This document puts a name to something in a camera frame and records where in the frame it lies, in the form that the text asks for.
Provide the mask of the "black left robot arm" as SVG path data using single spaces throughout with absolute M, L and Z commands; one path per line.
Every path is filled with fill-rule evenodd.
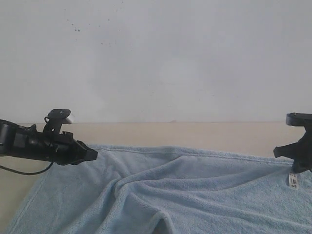
M 25 127 L 1 120 L 0 155 L 48 161 L 61 166 L 96 160 L 98 152 L 75 140 L 73 133 L 60 132 L 62 124 L 61 120 L 50 119 L 39 132 L 35 124 Z

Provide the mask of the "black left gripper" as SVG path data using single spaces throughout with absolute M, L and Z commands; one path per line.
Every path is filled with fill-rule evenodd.
M 78 165 L 97 159 L 98 152 L 79 140 L 70 132 L 62 134 L 38 133 L 26 139 L 27 158 L 53 162 L 61 166 Z

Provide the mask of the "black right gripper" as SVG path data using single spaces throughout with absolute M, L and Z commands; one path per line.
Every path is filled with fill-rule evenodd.
M 292 164 L 295 174 L 312 171 L 312 128 L 305 127 L 305 130 L 305 134 L 297 143 L 276 146 L 273 150 L 275 158 L 295 158 Z

